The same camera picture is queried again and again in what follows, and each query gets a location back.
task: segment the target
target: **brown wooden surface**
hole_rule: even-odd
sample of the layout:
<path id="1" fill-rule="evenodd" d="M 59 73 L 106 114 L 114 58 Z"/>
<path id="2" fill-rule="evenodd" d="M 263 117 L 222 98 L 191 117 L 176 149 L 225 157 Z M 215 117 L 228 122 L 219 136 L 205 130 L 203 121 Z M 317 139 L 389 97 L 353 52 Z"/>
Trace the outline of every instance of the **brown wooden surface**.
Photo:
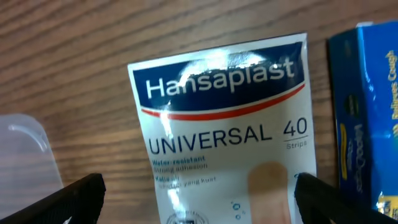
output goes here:
<path id="1" fill-rule="evenodd" d="M 104 175 L 100 223 L 159 223 L 126 65 L 308 32 L 318 175 L 336 185 L 325 39 L 398 15 L 398 0 L 0 0 L 0 113 L 47 131 L 68 185 Z"/>

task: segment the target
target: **clear plastic case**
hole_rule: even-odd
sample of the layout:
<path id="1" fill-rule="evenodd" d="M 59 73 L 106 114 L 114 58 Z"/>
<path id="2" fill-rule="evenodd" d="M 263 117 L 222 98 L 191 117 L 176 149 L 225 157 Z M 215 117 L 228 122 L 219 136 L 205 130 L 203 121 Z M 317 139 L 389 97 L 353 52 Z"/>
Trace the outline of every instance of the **clear plastic case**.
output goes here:
<path id="1" fill-rule="evenodd" d="M 0 219 L 63 188 L 44 128 L 23 114 L 0 116 Z"/>

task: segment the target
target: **beige bandage strip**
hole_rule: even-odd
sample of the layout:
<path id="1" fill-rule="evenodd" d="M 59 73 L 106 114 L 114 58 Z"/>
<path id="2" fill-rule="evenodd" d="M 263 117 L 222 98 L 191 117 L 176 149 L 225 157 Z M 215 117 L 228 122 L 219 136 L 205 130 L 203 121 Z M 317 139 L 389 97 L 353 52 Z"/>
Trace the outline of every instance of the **beige bandage strip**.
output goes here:
<path id="1" fill-rule="evenodd" d="M 286 167 L 260 164 L 250 171 L 248 185 L 252 224 L 291 224 Z"/>

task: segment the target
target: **yellow label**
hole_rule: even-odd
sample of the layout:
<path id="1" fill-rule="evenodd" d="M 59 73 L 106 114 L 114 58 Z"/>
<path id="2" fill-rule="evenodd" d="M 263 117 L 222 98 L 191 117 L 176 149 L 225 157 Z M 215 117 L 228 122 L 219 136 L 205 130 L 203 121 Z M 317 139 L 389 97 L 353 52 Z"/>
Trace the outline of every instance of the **yellow label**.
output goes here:
<path id="1" fill-rule="evenodd" d="M 347 163 L 346 163 L 346 153 L 347 153 L 347 132 L 346 126 L 341 123 L 340 124 L 340 133 L 341 133 L 341 148 L 340 148 L 340 155 L 341 155 L 341 175 L 343 179 L 347 179 Z"/>
<path id="2" fill-rule="evenodd" d="M 379 212 L 398 220 L 398 196 L 380 196 L 377 208 Z"/>

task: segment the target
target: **circular emblem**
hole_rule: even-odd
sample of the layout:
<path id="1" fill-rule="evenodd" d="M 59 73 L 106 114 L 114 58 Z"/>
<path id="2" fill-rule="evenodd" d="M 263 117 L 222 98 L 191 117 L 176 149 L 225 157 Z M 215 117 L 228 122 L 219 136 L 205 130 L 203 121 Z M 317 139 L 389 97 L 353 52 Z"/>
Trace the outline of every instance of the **circular emblem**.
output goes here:
<path id="1" fill-rule="evenodd" d="M 207 218 L 195 211 L 178 212 L 171 215 L 166 224 L 209 224 Z"/>

